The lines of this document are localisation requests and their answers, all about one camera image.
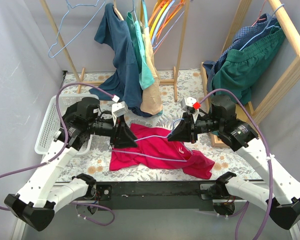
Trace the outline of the light blue wire hanger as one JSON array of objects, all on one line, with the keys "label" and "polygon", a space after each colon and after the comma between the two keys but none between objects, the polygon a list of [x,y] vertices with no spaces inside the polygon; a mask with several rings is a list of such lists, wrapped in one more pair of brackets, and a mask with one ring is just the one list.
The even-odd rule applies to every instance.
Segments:
[{"label": "light blue wire hanger", "polygon": [[112,149],[112,152],[166,162],[186,162],[193,156],[194,152],[188,149],[182,142],[168,141],[168,136],[182,120],[182,118],[176,119],[172,124],[171,130],[133,123],[130,127],[132,132],[137,135],[137,147],[123,149],[114,148]]},{"label": "light blue wire hanger", "polygon": [[106,5],[104,0],[67,0],[66,11],[57,27],[55,42],[48,49],[48,57],[54,59],[95,20]]}]

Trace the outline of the magenta t shirt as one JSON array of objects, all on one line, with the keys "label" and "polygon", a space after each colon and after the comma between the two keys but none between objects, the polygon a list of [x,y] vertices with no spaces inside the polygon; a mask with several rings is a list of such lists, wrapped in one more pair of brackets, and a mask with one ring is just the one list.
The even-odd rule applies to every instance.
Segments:
[{"label": "magenta t shirt", "polygon": [[111,153],[110,171],[138,166],[149,169],[178,170],[185,174],[208,180],[215,162],[202,152],[188,149],[182,142],[168,141],[168,129],[147,127],[133,123],[130,129],[138,138],[137,147],[116,149]]}]

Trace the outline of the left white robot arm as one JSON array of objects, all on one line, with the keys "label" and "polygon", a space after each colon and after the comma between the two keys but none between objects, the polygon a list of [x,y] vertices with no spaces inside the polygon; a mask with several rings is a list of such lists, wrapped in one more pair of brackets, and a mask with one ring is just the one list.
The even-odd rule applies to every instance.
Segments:
[{"label": "left white robot arm", "polygon": [[55,213],[70,202],[96,198],[97,181],[84,173],[74,176],[58,190],[52,191],[52,188],[68,162],[92,135],[109,137],[109,145],[117,149],[138,146],[136,136],[125,122],[127,111],[126,103],[121,101],[112,105],[109,111],[112,118],[102,118],[100,101],[94,97],[84,97],[68,106],[41,165],[16,194],[7,195],[4,200],[7,208],[40,232],[52,222]]}]

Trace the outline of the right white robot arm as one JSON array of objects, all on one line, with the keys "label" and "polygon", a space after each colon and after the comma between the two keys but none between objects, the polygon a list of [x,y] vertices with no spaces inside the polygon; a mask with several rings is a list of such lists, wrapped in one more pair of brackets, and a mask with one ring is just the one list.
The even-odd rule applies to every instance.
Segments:
[{"label": "right white robot arm", "polygon": [[230,97],[213,96],[210,112],[205,116],[199,114],[200,104],[193,97],[183,98],[180,104],[184,111],[182,120],[168,141],[195,143],[199,134],[217,131],[223,143],[248,162],[268,186],[259,187],[228,171],[204,193],[246,200],[268,212],[279,227],[290,230],[300,220],[300,182],[273,155],[267,154],[260,134],[237,118],[236,105]]}]

